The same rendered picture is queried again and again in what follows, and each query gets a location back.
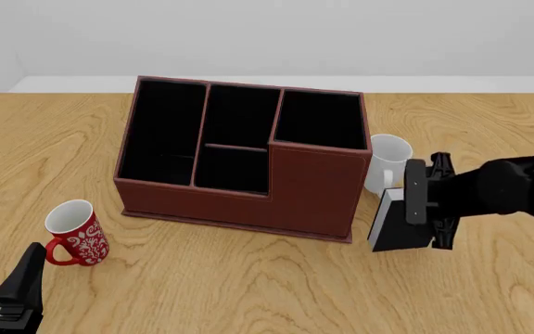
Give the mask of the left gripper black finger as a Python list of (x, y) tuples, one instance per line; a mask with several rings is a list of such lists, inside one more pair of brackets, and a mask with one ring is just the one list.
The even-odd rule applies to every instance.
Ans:
[(0, 285), (0, 311), (43, 311), (42, 279), (46, 250), (33, 242), (18, 264)]

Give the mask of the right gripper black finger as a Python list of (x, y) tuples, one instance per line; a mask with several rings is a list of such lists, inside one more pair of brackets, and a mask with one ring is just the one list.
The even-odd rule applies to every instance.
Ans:
[(431, 226), (433, 232), (432, 248), (437, 250), (452, 250), (458, 229), (458, 218), (432, 219)]
[(426, 168), (427, 178), (446, 178), (455, 175), (450, 153), (436, 152), (430, 159), (432, 165)]

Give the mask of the red-brown desk caddy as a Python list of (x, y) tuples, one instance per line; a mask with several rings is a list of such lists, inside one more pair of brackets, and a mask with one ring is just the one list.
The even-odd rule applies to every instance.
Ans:
[(348, 242), (371, 158), (360, 93), (139, 77), (114, 183), (128, 216)]

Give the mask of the red mug with white pattern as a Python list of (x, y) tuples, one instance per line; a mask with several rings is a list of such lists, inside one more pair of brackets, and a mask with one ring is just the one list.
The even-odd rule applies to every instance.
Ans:
[[(44, 220), (45, 229), (53, 236), (46, 244), (46, 260), (57, 266), (94, 266), (109, 254), (109, 243), (93, 205), (85, 199), (72, 199), (57, 205)], [(68, 261), (58, 261), (56, 247), (69, 254)]]

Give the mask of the black book with white pages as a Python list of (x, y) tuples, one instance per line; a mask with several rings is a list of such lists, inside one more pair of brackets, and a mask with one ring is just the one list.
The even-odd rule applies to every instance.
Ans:
[(425, 248), (431, 240), (429, 227), (406, 222), (403, 188), (383, 191), (368, 234), (372, 252)]

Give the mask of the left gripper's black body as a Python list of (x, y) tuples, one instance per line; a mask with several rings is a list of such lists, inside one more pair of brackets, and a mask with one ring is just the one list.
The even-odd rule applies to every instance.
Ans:
[(0, 334), (36, 334), (43, 320), (42, 311), (27, 308), (2, 308)]

